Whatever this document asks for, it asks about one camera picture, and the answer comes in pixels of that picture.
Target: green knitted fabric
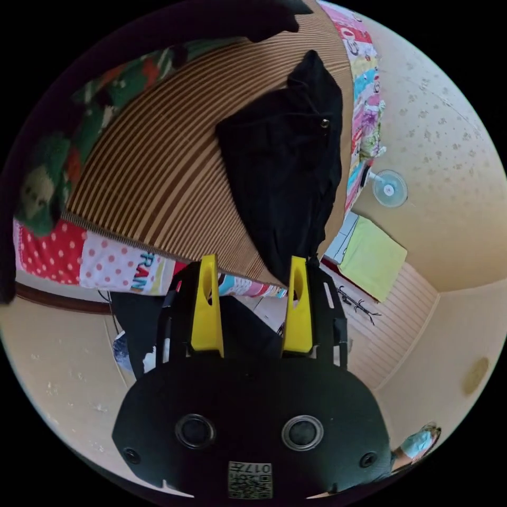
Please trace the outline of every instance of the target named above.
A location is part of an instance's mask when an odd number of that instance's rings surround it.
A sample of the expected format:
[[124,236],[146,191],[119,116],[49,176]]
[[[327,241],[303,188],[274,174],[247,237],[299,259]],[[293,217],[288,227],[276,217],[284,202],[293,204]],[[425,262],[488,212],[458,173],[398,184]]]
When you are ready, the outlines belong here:
[[120,111],[185,63],[238,40],[193,41],[172,46],[120,65],[88,82],[72,96],[75,104],[84,106],[75,132],[70,137],[53,132],[33,148],[15,218],[36,236],[49,235],[93,147]]

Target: person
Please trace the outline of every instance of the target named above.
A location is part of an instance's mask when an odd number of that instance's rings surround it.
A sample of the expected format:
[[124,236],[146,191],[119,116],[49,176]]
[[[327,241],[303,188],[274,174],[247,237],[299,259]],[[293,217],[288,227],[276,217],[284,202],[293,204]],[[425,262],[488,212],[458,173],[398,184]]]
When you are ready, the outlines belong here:
[[430,422],[406,438],[399,447],[391,451],[391,474],[400,472],[426,456],[437,444],[441,433],[442,429]]

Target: black jacket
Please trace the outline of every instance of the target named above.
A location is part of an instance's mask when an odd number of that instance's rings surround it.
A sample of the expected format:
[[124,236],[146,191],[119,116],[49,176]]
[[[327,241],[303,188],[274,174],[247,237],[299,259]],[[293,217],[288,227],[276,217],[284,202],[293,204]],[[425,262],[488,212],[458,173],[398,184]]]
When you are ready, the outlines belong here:
[[316,255],[342,175],[342,93],[315,51],[216,128],[238,213],[269,271]]

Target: cable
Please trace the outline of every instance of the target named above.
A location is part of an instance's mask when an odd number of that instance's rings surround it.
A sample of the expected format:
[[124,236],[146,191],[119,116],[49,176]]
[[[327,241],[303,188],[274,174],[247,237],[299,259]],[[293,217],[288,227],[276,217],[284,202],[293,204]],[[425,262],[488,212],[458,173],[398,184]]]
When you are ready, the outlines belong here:
[[109,294],[109,292],[108,292],[109,299],[108,299],[108,298],[106,298],[106,297],[104,296],[104,294],[103,294],[103,293],[102,293],[99,289],[97,289],[97,292],[99,293],[99,296],[100,296],[100,297],[101,297],[101,298],[102,298],[102,299],[103,299],[106,303],[111,303],[111,295]]
[[116,336],[118,336],[120,334],[120,331],[118,329],[118,325],[116,324],[116,316],[115,316],[115,313],[113,312],[112,310],[112,304],[111,304],[111,292],[107,291],[107,297],[104,296],[104,294],[99,290],[97,289],[97,292],[99,293],[99,296],[109,305],[109,310],[111,312],[111,317],[112,317],[112,323],[114,324],[115,326],[115,330],[116,330]]

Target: brown striped blanket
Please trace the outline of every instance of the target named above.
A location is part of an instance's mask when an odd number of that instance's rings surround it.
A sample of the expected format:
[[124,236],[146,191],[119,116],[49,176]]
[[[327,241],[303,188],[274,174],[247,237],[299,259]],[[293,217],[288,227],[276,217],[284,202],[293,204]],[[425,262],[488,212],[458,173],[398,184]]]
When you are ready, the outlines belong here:
[[[322,8],[306,2],[314,14],[298,16],[298,33],[203,52],[131,100],[96,142],[63,218],[177,260],[216,253],[223,273],[277,284],[237,214],[214,128],[284,86],[310,49],[342,89],[343,125],[352,124],[344,44]],[[341,158],[342,167],[350,167],[349,128],[342,131]],[[320,255],[342,224],[346,186],[342,178]]]

